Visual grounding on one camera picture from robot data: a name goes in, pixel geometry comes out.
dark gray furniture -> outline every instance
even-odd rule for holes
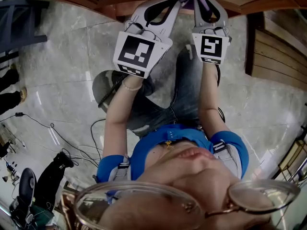
[[[35,36],[35,27],[40,23],[42,9],[49,2],[38,0],[0,1],[0,63],[18,56],[18,52],[9,53],[26,45],[47,41],[46,35]]]

lips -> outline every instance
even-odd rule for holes
[[[177,158],[183,158],[183,159],[195,159],[201,156],[205,156],[209,159],[214,159],[212,153],[210,153],[207,149],[204,148],[198,148],[198,147],[192,147],[183,150],[182,152],[177,154]]]

blue shirt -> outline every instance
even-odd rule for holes
[[[191,128],[181,124],[164,125],[158,130],[149,133],[143,137],[135,146],[133,154],[130,158],[131,179],[137,180],[144,172],[147,154],[151,149],[160,143],[168,140],[175,141],[180,139],[188,139],[194,141],[201,149],[207,149],[213,154],[213,145],[223,140],[226,144],[233,145],[240,156],[242,166],[242,176],[248,167],[248,151],[242,139],[231,131],[221,131],[213,135],[211,140],[207,140],[205,134],[195,128]],[[124,156],[110,155],[104,157],[98,166],[97,179],[98,182],[107,182],[111,171],[123,162]]]

floor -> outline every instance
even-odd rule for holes
[[[248,180],[268,177],[289,149],[306,117],[307,93],[245,74],[246,23],[245,16],[229,20],[233,40],[221,66],[219,90],[226,124],[242,137],[249,151],[250,162],[244,178]],[[192,16],[179,15],[171,34],[173,47],[152,71],[157,91],[150,99],[162,107],[170,103],[176,57],[190,42],[193,26]],[[24,112],[45,125],[53,123],[69,142],[98,158],[90,126],[106,114],[97,108],[91,87],[98,73],[112,69],[120,30],[123,25],[107,17],[68,4],[51,3],[37,31],[46,34],[48,41],[21,50],[18,65],[21,82],[7,90],[25,84],[28,98],[0,119]],[[62,147],[80,156],[51,129],[25,116],[11,118],[6,123],[26,144],[27,149],[21,148],[20,152],[44,166]],[[102,149],[104,122],[97,123],[93,132]],[[128,132],[128,140],[131,153],[138,138]],[[88,161],[78,159],[78,162],[79,166],[66,170],[66,178],[82,187],[94,184],[92,175],[96,168]]]

glasses lens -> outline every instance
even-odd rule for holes
[[[96,185],[81,193],[74,204],[81,223],[100,230],[192,230],[202,219],[201,209],[191,196],[148,183]]]
[[[250,213],[271,213],[295,200],[300,189],[288,182],[257,180],[240,182],[228,189],[231,200]]]

